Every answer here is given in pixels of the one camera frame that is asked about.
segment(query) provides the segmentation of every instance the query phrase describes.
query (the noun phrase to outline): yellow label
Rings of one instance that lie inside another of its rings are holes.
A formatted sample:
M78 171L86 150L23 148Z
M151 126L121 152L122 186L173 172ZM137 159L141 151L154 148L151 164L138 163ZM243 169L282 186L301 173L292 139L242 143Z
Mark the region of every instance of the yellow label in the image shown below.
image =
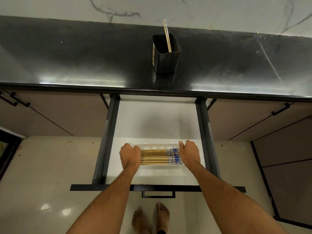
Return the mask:
M154 56L155 56L155 45L153 43L153 66L154 66Z

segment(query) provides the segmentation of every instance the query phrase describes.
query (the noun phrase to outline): open drawer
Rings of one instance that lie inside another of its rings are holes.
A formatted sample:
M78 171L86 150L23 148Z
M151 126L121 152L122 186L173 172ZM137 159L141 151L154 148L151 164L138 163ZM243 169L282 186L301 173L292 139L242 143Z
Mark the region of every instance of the open drawer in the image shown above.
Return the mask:
M109 186L123 170L119 151L125 143L177 144L187 139L198 146L201 164L221 178L206 98L173 102L126 100L112 95L92 184L73 184L71 190L103 190ZM245 192L244 187L237 188ZM171 191L172 197L175 191L201 191L184 165L140 166L130 190Z

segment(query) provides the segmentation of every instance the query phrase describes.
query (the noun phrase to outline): person's left foot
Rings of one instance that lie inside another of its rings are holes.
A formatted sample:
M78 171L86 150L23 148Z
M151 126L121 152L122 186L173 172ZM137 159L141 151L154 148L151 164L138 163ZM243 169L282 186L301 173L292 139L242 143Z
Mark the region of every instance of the person's left foot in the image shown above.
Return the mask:
M146 218L143 216L141 207L138 207L138 210L133 214L132 227L136 234L152 233Z

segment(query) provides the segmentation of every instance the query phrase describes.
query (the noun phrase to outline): black utensil holder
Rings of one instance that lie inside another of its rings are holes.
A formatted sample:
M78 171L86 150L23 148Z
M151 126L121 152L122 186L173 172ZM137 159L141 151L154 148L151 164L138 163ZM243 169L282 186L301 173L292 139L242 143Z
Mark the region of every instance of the black utensil holder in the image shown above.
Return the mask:
M168 74L176 71L181 47L173 34L169 34L169 38L172 52L168 51L165 34L152 35L152 63L157 74Z

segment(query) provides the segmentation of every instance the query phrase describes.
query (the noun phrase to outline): hand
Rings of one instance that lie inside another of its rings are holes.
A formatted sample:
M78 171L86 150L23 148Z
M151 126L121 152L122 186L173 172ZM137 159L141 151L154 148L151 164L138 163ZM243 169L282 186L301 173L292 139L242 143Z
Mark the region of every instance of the hand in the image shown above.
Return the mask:
M192 171L194 165L200 164L199 149L193 141L187 140L185 145L179 141L180 157L184 165Z
M125 143L120 149L120 160L123 169L130 168L134 173L138 170L141 162L141 150L138 146L132 148L128 143Z

